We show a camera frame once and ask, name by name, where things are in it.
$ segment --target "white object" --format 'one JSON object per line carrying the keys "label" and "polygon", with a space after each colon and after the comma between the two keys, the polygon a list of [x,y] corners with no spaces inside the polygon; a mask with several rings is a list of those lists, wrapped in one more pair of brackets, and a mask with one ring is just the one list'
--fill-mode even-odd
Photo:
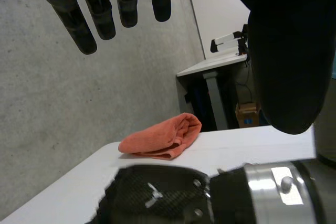
{"label": "white object", "polygon": [[210,70],[214,68],[231,65],[234,63],[245,61],[247,59],[247,55],[236,55],[237,53],[238,53],[238,48],[237,48],[237,51],[232,54],[217,56],[217,57],[203,60],[200,63],[193,65],[192,67],[187,68],[177,73],[176,76],[177,77],[186,76],[187,74],[197,73],[197,72],[201,72],[205,70]]}
{"label": "white object", "polygon": [[243,163],[267,163],[313,158],[313,130],[288,135],[271,126],[215,131],[199,134],[185,152],[172,161],[125,155],[119,143],[111,143],[27,204],[12,213],[2,224],[84,224],[95,214],[104,189],[119,167],[133,164],[178,165],[209,175],[217,169],[232,169]]}
{"label": "white object", "polygon": [[206,59],[225,55],[210,52],[211,40],[241,31],[247,24],[249,9],[240,0],[192,0]]}

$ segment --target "silver metal part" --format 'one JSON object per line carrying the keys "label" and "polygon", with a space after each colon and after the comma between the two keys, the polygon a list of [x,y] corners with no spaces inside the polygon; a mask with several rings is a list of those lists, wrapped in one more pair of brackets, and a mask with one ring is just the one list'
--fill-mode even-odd
{"label": "silver metal part", "polygon": [[258,224],[316,224],[305,182],[290,162],[244,166]]}
{"label": "silver metal part", "polygon": [[317,159],[305,160],[301,163],[306,167],[316,187],[320,198],[318,204],[322,205],[325,223],[334,224],[336,222],[336,169],[328,167]]}
{"label": "silver metal part", "polygon": [[290,193],[293,183],[294,179],[292,177],[284,177],[281,181],[281,191],[284,194]]}

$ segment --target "orange towel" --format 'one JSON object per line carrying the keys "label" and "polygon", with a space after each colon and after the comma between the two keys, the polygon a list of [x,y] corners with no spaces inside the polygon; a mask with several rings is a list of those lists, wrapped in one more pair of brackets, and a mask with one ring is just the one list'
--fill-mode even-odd
{"label": "orange towel", "polygon": [[197,117],[183,113],[129,135],[119,144],[118,149],[123,153],[171,160],[196,140],[201,127]]}

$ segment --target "concrete wall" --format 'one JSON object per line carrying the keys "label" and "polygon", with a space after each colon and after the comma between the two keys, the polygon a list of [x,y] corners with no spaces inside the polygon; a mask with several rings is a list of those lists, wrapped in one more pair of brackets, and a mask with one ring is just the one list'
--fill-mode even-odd
{"label": "concrete wall", "polygon": [[0,220],[110,142],[180,113],[175,74],[202,59],[190,0],[79,52],[45,0],[0,0]]}

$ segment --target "white table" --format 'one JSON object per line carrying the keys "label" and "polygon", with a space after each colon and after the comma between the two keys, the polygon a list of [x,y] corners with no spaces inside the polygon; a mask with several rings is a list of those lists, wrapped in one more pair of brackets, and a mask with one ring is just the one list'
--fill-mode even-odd
{"label": "white table", "polygon": [[271,126],[201,133],[190,148],[172,161],[121,154],[118,144],[108,144],[95,152],[1,224],[84,224],[95,214],[104,188],[122,166],[178,165],[215,175],[218,168],[227,170],[243,163],[314,157],[312,128],[295,136]]}

